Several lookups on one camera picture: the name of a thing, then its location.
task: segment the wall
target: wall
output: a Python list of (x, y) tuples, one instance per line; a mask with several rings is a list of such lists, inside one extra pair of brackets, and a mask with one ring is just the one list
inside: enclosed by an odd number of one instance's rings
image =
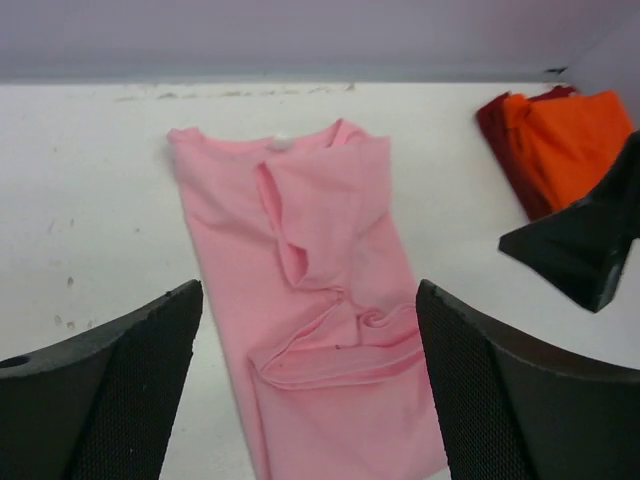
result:
[(529, 78), (562, 67), (637, 0), (22, 0), (0, 78), (337, 74)]
[(627, 18), (566, 72), (586, 93), (616, 90), (640, 126), (640, 11)]

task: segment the orange cloth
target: orange cloth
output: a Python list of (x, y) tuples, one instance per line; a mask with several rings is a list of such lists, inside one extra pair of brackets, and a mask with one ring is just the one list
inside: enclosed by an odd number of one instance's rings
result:
[(633, 132), (612, 91), (540, 102), (517, 94), (503, 108), (515, 160), (554, 212), (597, 185)]

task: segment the stain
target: stain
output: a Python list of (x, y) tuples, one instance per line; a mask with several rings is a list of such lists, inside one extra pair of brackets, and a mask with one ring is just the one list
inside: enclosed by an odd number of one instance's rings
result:
[(313, 95), (314, 93), (330, 93), (331, 89), (329, 87), (316, 87), (309, 90), (307, 93), (309, 95)]
[(178, 98), (178, 95), (173, 92), (167, 92), (163, 93), (162, 95), (158, 95), (157, 100), (169, 100), (174, 98)]
[(251, 96), (250, 92), (242, 92), (240, 90), (234, 90), (231, 92), (224, 92), (221, 97), (249, 97)]

